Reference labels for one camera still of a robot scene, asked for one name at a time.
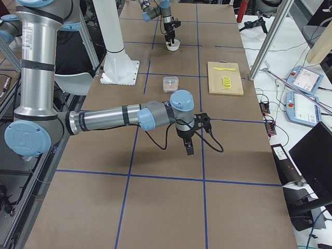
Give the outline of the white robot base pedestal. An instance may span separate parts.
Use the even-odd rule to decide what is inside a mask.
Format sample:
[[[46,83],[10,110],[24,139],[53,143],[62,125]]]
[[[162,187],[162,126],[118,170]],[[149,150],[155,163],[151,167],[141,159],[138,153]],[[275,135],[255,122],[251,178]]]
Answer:
[[[94,6],[106,48],[101,83],[132,86],[136,83],[140,62],[126,54],[116,2],[94,1]]]

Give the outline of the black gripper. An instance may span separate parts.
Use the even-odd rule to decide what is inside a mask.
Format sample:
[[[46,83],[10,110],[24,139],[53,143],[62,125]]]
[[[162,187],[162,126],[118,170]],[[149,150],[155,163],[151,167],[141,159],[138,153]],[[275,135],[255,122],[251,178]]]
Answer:
[[[188,124],[184,121],[176,122],[177,135],[183,139],[186,153],[188,156],[194,154],[194,147],[193,147],[193,143],[192,143],[192,137],[194,135],[194,131],[195,130],[193,129],[193,127],[190,124]]]
[[[166,31],[165,33],[165,41],[166,42],[173,42],[175,39],[175,31],[174,29],[176,28],[176,22],[169,22],[169,23],[164,23],[164,29]]]

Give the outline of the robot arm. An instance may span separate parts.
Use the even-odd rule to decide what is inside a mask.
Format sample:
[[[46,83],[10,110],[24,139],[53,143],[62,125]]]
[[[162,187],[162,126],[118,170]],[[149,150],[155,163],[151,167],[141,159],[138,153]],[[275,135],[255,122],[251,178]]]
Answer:
[[[165,32],[163,33],[167,45],[171,46],[175,43],[175,28],[181,25],[178,19],[175,19],[171,12],[170,1],[155,1],[155,7],[151,6],[150,1],[138,1],[143,18],[146,22],[161,16]]]
[[[104,110],[57,112],[53,108],[57,33],[66,24],[80,26],[79,1],[17,1],[22,21],[21,101],[4,139],[15,153],[35,157],[65,134],[138,125],[148,131],[174,124],[186,151],[193,154],[191,137],[197,118],[192,94],[175,91],[168,101],[150,101]]]

